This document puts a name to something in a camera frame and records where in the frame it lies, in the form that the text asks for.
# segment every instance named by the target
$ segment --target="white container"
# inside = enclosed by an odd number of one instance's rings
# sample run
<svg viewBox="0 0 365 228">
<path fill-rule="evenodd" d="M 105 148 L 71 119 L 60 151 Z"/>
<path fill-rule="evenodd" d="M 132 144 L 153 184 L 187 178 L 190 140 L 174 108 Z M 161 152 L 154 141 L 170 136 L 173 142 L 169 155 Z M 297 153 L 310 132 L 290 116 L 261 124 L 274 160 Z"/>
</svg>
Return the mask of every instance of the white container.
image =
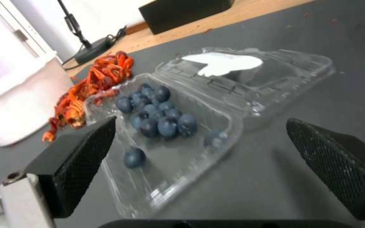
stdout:
<svg viewBox="0 0 365 228">
<path fill-rule="evenodd" d="M 54 116 L 58 99 L 72 86 L 55 53 L 18 66 L 0 78 L 0 146 L 15 143 Z"/>
</svg>

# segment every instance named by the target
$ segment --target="black cable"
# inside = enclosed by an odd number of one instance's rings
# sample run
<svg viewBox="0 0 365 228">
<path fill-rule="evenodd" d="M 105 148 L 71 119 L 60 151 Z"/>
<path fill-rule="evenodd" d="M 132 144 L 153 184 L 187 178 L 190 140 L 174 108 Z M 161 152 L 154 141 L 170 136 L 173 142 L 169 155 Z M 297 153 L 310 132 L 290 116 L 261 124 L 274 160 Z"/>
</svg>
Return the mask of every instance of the black cable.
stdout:
<svg viewBox="0 0 365 228">
<path fill-rule="evenodd" d="M 80 48 L 78 49 L 78 51 L 73 55 L 73 56 L 71 56 L 70 58 L 68 58 L 66 61 L 64 61 L 61 65 L 63 66 L 64 64 L 66 64 L 68 61 L 70 61 L 72 58 L 74 58 L 77 54 L 78 54 L 78 52 L 80 52 L 81 51 L 81 49 L 82 49 L 82 47 L 84 46 L 84 44 L 82 44 L 81 46 L 80 46 Z"/>
<path fill-rule="evenodd" d="M 120 39 L 120 38 L 122 38 L 122 37 L 124 37 L 126 35 L 126 26 L 125 27 L 123 27 L 123 28 L 121 28 L 121 29 L 119 29 L 118 30 L 118 33 L 116 33 L 116 36 L 114 36 L 114 35 L 112 35 L 112 34 L 108 34 L 107 36 L 106 36 L 106 39 L 107 39 L 107 42 L 110 42 L 110 48 L 113 46 L 113 45 L 115 45 L 115 43 Z M 77 55 L 78 54 L 78 52 L 77 53 L 75 53 L 71 58 L 69 58 L 69 59 L 67 59 L 62 65 L 64 65 L 66 62 L 68 62 L 70 59 L 72 59 L 72 58 L 74 58 L 74 56 L 75 55 Z M 72 69 L 75 69 L 75 68 L 77 68 L 77 67 L 79 67 L 79 66 L 82 66 L 82 65 L 84 65 L 84 63 L 83 64 L 78 64 L 78 65 L 76 65 L 76 66 L 72 66 L 72 67 L 70 67 L 70 68 L 64 68 L 64 70 L 65 71 L 68 71 L 68 70 L 72 70 Z"/>
</svg>

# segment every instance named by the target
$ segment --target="textured gripper pad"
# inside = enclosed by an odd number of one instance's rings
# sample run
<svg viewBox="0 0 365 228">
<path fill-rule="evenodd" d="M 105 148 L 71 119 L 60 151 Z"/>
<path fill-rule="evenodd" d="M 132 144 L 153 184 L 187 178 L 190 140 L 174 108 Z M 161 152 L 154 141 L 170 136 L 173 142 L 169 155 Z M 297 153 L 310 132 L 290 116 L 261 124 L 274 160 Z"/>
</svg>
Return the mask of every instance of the textured gripper pad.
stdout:
<svg viewBox="0 0 365 228">
<path fill-rule="evenodd" d="M 296 119 L 287 133 L 307 165 L 357 218 L 365 220 L 365 143 Z"/>
<path fill-rule="evenodd" d="M 54 218 L 71 215 L 115 136 L 115 118 L 60 136 L 26 167 L 36 174 Z"/>
</svg>

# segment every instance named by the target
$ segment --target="screw hole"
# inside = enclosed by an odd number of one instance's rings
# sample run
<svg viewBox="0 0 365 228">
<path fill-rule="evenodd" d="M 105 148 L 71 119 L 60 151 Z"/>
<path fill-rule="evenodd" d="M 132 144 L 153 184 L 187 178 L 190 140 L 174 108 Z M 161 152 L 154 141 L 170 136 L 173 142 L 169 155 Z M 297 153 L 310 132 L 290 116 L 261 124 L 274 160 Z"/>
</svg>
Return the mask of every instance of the screw hole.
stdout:
<svg viewBox="0 0 365 228">
<path fill-rule="evenodd" d="M 20 175 L 19 172 L 13 172 L 11 174 L 8 175 L 8 179 L 15 179 Z"/>
<path fill-rule="evenodd" d="M 280 228 L 280 226 L 275 223 L 265 223 L 261 228 Z"/>
<path fill-rule="evenodd" d="M 192 228 L 192 226 L 187 222 L 179 222 L 173 225 L 173 228 Z"/>
</svg>

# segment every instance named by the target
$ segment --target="plastic container lid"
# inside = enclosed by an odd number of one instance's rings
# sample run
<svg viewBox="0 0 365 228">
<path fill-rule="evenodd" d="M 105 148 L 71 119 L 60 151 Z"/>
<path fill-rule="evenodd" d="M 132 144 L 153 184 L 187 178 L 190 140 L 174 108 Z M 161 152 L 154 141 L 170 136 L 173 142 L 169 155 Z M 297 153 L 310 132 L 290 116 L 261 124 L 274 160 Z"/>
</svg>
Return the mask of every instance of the plastic container lid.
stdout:
<svg viewBox="0 0 365 228">
<path fill-rule="evenodd" d="M 159 65 L 156 72 L 242 111 L 243 117 L 259 117 L 275 113 L 335 68 L 330 58 L 314 54 L 207 47 Z"/>
</svg>

